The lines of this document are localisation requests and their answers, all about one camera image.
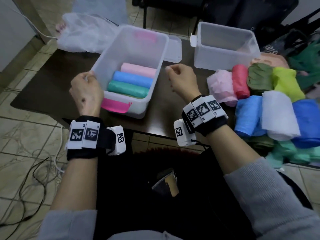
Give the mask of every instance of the dark table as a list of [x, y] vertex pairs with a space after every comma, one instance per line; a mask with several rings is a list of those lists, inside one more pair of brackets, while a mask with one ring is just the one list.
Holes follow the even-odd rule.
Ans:
[[[69, 94], [70, 82], [78, 73], [89, 71], [99, 56], [100, 54], [97, 53], [70, 53], [56, 50], [12, 101], [11, 106], [49, 115], [68, 128], [67, 122], [79, 116], [73, 98]], [[200, 92], [209, 94], [206, 78], [214, 71], [194, 67], [194, 48], [187, 40], [182, 40], [181, 63], [194, 69]], [[170, 81], [166, 76], [165, 67], [171, 64], [173, 63], [163, 62], [143, 119], [134, 119], [101, 109], [100, 117], [104, 120], [105, 125], [121, 125], [123, 128], [140, 133], [175, 139], [174, 121], [181, 119], [185, 103], [176, 93], [172, 92]], [[226, 112], [229, 116], [229, 122], [232, 123], [234, 109], [228, 107]], [[205, 138], [200, 134], [197, 134], [197, 139], [206, 143]]]

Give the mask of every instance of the white rolled fabric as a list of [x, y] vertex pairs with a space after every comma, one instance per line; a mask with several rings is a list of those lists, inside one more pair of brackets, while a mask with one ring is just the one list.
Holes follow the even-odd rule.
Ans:
[[300, 136], [290, 98], [274, 90], [262, 93], [262, 97], [262, 129], [267, 130], [268, 136], [276, 141]]

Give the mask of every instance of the gray sleeve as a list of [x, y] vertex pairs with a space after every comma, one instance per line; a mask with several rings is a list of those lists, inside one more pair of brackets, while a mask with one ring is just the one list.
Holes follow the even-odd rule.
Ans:
[[259, 240], [320, 239], [320, 218], [304, 208], [264, 158], [224, 176]]
[[96, 218], [96, 210], [50, 210], [42, 221], [38, 240], [91, 240]]

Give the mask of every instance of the white cable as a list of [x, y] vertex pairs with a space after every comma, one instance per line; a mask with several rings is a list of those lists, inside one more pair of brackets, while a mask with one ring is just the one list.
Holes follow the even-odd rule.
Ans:
[[2, 3], [4, 3], [7, 7], [9, 7], [12, 11], [20, 14], [20, 15], [23, 16], [26, 20], [28, 20], [28, 22], [29, 22], [40, 34], [42, 34], [43, 36], [45, 36], [45, 37], [47, 37], [47, 38], [51, 38], [51, 39], [56, 39], [56, 40], [58, 39], [57, 37], [47, 36], [47, 35], [43, 34], [42, 32], [40, 32], [39, 29], [37, 29], [37, 27], [36, 27], [26, 16], [24, 16], [24, 15], [23, 15], [22, 13], [20, 13], [20, 12], [17, 12], [16, 10], [14, 10], [12, 7], [9, 6], [9, 4], [7, 4], [7, 3], [4, 2], [3, 0], [0, 0], [0, 1], [2, 1]]
[[54, 166], [56, 167], [56, 169], [57, 169], [59, 172], [64, 173], [64, 170], [62, 170], [61, 168], [59, 168], [58, 165], [57, 165], [57, 157], [58, 157], [58, 154], [59, 154], [60, 149], [61, 149], [61, 147], [62, 147], [62, 141], [63, 141], [63, 130], [62, 130], [62, 129], [63, 129], [63, 126], [61, 126], [61, 140], [60, 140], [60, 145], [59, 145], [58, 151], [57, 151], [57, 153], [56, 153], [56, 155], [55, 155], [55, 157], [54, 157], [53, 162], [54, 162]]

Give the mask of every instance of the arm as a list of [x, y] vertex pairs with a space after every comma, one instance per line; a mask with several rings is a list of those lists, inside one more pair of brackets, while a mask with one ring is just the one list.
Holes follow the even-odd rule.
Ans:
[[[99, 117], [103, 91], [93, 73], [77, 75], [71, 85], [70, 94], [79, 114]], [[77, 158], [69, 162], [38, 239], [93, 238], [97, 215], [97, 165], [98, 158]]]
[[[192, 68], [166, 68], [172, 88], [189, 103], [200, 95]], [[227, 125], [206, 136], [225, 180], [259, 239], [319, 239], [320, 218], [304, 208], [282, 177]]]

